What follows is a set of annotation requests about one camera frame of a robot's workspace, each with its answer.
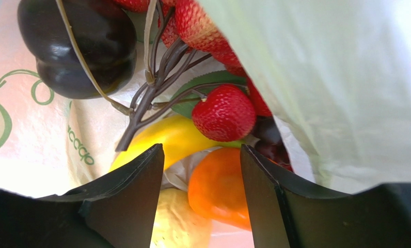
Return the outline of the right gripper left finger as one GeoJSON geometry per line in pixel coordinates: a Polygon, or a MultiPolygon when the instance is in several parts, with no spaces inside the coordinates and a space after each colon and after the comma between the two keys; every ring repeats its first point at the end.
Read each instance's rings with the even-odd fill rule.
{"type": "Polygon", "coordinates": [[[155,144],[64,195],[0,189],[0,247],[149,247],[163,167],[163,146],[155,144]]]}

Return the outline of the white plastic bag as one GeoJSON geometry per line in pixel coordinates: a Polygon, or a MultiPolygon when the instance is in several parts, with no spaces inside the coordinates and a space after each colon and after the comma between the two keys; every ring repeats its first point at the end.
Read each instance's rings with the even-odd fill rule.
{"type": "MultiPolygon", "coordinates": [[[[205,6],[308,155],[314,183],[347,194],[411,183],[411,64],[388,1],[205,6]]],[[[36,117],[29,89],[0,97],[0,182],[42,198],[65,181],[52,171],[65,164],[65,106],[36,117]]]]}

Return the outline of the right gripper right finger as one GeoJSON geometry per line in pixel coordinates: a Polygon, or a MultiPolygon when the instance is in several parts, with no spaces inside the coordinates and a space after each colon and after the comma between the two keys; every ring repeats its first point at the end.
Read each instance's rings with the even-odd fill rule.
{"type": "Polygon", "coordinates": [[[342,193],[247,145],[241,169],[255,247],[411,247],[411,183],[342,193]]]}

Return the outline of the orange fake fruit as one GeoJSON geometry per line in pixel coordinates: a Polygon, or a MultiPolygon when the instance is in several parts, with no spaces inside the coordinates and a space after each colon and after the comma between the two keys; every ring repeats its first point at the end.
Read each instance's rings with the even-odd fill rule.
{"type": "Polygon", "coordinates": [[[240,153],[220,148],[206,155],[192,172],[187,195],[198,215],[251,231],[240,153]]]}

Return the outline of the red fake strawberry bunch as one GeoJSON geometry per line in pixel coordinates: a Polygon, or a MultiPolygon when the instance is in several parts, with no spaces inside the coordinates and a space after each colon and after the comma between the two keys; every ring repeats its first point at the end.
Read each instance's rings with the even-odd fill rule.
{"type": "Polygon", "coordinates": [[[179,103],[185,95],[196,94],[199,102],[193,107],[193,124],[205,137],[217,142],[232,142],[244,138],[255,126],[256,110],[246,93],[235,83],[206,83],[191,86],[163,107],[161,111],[143,120],[152,100],[170,87],[181,74],[201,62],[192,61],[195,52],[239,65],[235,53],[224,35],[197,1],[176,1],[160,22],[160,37],[171,20],[175,22],[177,38],[164,54],[159,70],[152,72],[142,87],[145,95],[131,110],[130,123],[117,145],[116,151],[125,151],[137,130],[154,121],[167,109],[179,103]]]}

